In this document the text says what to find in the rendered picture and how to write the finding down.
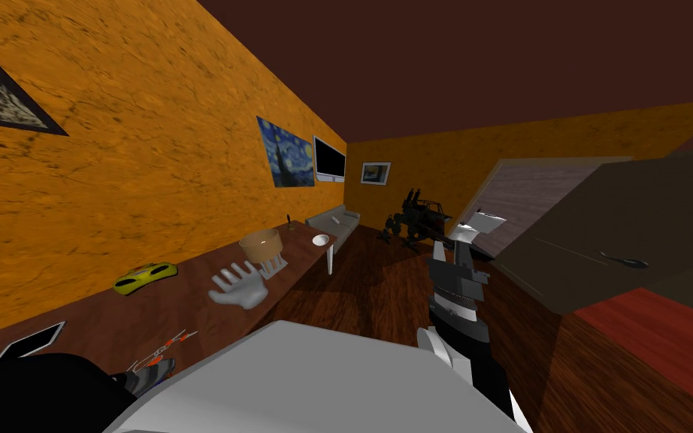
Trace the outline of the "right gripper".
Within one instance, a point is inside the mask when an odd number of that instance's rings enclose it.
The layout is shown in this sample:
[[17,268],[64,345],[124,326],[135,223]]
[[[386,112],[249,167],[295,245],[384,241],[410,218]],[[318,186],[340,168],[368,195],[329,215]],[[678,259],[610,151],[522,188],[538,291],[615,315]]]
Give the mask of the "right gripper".
[[506,220],[500,216],[476,212],[471,217],[471,224],[457,224],[448,234],[448,238],[453,241],[461,241],[471,244],[479,233],[488,234]]

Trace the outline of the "black machine model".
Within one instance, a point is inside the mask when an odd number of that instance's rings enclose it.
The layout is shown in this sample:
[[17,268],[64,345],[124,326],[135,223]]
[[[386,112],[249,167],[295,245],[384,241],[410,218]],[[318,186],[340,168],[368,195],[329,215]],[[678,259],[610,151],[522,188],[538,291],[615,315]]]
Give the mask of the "black machine model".
[[439,241],[448,250],[455,248],[452,241],[444,234],[444,226],[450,221],[451,216],[443,212],[439,202],[419,200],[421,190],[411,189],[402,204],[402,212],[389,215],[384,229],[377,239],[390,244],[390,234],[400,237],[401,227],[407,227],[407,235],[402,238],[402,247],[408,248],[419,254],[416,244],[425,239]]

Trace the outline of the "small white framed picture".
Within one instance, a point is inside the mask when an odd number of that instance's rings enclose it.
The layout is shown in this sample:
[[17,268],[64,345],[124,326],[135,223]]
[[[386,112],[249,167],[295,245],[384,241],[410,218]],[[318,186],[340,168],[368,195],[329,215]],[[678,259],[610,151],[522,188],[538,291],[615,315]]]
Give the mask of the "small white framed picture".
[[385,186],[390,168],[391,162],[364,162],[360,183]]

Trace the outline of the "grey sofa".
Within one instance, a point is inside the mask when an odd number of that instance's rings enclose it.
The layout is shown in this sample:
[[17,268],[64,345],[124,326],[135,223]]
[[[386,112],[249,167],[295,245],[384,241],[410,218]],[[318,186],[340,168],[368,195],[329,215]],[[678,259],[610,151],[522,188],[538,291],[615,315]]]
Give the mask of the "grey sofa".
[[333,251],[336,254],[359,224],[360,216],[359,213],[346,210],[345,205],[342,204],[332,210],[307,218],[305,224],[335,236]]

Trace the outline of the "blue starry night painting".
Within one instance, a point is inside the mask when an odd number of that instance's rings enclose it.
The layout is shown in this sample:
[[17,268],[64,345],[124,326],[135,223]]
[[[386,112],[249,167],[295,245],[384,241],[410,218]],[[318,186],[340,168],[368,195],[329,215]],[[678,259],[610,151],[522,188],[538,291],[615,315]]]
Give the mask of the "blue starry night painting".
[[312,144],[261,117],[256,119],[274,186],[315,187]]

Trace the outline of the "tan shade lamp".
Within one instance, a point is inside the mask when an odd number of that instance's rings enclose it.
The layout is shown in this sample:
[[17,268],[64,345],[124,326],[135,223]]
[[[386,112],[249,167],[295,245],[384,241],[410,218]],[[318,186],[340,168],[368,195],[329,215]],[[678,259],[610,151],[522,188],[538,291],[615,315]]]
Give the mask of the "tan shade lamp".
[[281,256],[283,244],[277,229],[250,233],[240,239],[239,245],[251,264],[262,267],[259,272],[266,280],[287,266],[287,261]]

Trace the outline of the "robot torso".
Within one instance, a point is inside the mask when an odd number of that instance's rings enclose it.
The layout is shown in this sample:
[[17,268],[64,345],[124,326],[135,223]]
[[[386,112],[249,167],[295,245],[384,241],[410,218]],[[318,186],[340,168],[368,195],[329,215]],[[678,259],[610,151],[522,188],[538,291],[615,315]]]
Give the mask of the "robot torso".
[[276,321],[165,380],[104,433],[533,433],[474,388],[434,328],[418,347]]

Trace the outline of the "white hand sculpture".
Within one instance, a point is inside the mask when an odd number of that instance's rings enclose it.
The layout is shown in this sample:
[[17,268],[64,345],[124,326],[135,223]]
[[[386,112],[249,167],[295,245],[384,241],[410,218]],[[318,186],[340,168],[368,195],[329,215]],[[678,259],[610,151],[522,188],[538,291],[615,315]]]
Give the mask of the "white hand sculpture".
[[222,268],[211,279],[219,290],[212,289],[207,295],[217,304],[237,305],[251,310],[269,295],[262,274],[248,261],[243,265],[232,262],[229,268]]

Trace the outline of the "orange and white drone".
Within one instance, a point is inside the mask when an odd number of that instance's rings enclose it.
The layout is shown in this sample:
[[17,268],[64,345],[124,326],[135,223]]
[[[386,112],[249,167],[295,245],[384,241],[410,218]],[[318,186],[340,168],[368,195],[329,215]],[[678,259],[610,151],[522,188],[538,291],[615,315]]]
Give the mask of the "orange and white drone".
[[132,373],[137,373],[141,369],[145,367],[149,367],[152,365],[158,364],[160,361],[164,359],[164,354],[165,351],[171,347],[173,344],[178,343],[178,342],[183,342],[186,339],[192,337],[193,335],[196,335],[198,332],[187,332],[186,330],[182,330],[179,332],[177,335],[173,336],[173,338],[167,340],[161,347],[159,347],[157,350],[155,350],[153,353],[151,353],[147,358],[144,358],[140,361],[135,361],[133,362],[127,369],[127,371],[130,371]]

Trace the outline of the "yellow toy car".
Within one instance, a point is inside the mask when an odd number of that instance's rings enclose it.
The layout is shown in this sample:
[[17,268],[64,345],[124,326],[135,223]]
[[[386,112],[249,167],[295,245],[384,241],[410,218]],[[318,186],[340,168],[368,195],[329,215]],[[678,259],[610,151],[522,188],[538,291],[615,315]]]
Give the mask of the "yellow toy car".
[[148,265],[133,268],[119,277],[111,288],[121,295],[131,295],[150,283],[176,275],[178,275],[178,269],[173,262],[151,262]]

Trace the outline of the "long brown table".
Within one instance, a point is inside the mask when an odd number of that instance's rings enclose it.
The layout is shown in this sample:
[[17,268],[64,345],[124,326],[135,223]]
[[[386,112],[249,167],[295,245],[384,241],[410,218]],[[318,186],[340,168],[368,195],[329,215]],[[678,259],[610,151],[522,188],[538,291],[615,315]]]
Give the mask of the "long brown table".
[[182,330],[197,331],[165,351],[164,357],[175,359],[182,371],[243,338],[313,266],[324,265],[330,246],[312,243],[318,229],[295,223],[292,231],[285,226],[279,230],[287,266],[265,282],[269,295],[251,310],[217,304],[207,295],[215,288],[213,275],[245,260],[239,245],[229,244],[181,262],[178,275],[130,296],[105,290],[0,329],[0,352],[10,342],[66,321],[47,350],[76,354],[116,373],[147,358]]

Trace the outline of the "black tablet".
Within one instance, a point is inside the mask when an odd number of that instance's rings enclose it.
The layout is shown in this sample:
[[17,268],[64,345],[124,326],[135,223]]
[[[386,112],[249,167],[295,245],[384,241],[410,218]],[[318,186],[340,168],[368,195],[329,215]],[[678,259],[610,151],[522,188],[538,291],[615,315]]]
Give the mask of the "black tablet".
[[61,321],[17,341],[10,342],[0,352],[0,362],[29,356],[55,342],[65,326]]

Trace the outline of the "black wall television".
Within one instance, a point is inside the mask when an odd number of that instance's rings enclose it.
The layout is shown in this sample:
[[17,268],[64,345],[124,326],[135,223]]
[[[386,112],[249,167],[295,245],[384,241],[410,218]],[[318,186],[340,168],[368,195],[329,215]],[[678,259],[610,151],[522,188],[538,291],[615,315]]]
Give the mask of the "black wall television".
[[343,183],[345,176],[345,155],[313,136],[315,175],[319,182]]

